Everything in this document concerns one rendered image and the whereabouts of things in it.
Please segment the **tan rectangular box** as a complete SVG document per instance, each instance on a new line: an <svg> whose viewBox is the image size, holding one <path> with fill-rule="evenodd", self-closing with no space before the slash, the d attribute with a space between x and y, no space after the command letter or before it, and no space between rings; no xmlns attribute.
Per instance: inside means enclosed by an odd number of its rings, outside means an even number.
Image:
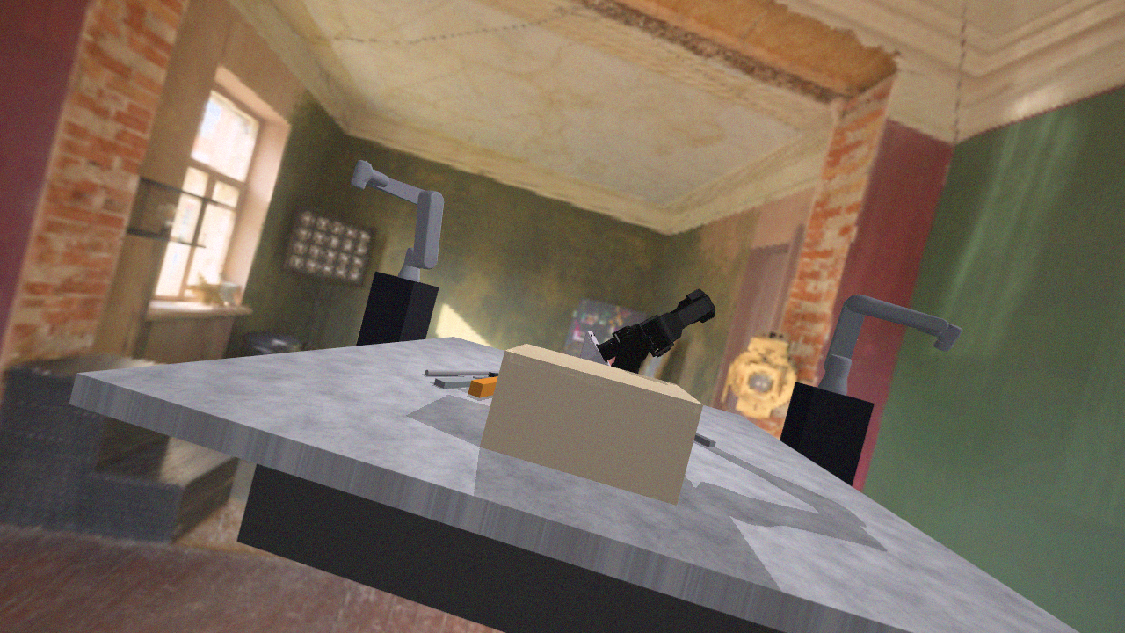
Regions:
<svg viewBox="0 0 1125 633"><path fill-rule="evenodd" d="M703 404L678 385L504 350L482 447L677 506Z"/></svg>

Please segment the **orange rectangular bar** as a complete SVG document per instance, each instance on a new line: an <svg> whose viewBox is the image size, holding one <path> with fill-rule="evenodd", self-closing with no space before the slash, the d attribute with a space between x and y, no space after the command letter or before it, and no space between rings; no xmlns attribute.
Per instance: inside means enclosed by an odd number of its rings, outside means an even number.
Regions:
<svg viewBox="0 0 1125 633"><path fill-rule="evenodd" d="M482 399L482 397L493 396L497 378L498 376L471 380L468 394L472 394L472 396L479 397L479 399Z"/></svg>

